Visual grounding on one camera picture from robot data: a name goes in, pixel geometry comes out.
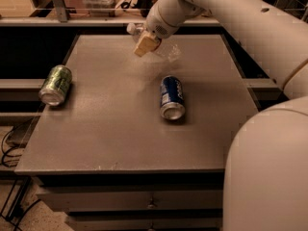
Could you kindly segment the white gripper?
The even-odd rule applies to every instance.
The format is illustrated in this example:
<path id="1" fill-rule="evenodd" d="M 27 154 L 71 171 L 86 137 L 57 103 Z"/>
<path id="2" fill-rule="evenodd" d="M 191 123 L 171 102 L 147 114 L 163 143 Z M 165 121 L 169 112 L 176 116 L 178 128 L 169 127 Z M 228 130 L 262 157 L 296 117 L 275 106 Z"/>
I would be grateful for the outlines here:
<path id="1" fill-rule="evenodd" d="M 142 57 L 154 51 L 159 39 L 167 39 L 173 35 L 191 15 L 193 5 L 185 0 L 158 0 L 150 9 L 145 21 L 146 29 L 134 49 L 134 53 Z"/>

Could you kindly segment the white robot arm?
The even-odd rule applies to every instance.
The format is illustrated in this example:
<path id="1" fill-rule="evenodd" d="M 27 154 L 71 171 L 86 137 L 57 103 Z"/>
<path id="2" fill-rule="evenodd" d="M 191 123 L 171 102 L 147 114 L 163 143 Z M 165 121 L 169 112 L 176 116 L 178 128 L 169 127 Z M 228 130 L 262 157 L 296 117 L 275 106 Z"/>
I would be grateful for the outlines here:
<path id="1" fill-rule="evenodd" d="M 137 54 L 155 49 L 202 10 L 267 75 L 245 84 L 288 98 L 253 116 L 233 139 L 223 231 L 308 231 L 308 24 L 262 0 L 158 0 L 145 22 L 150 37 L 138 42 Z"/>

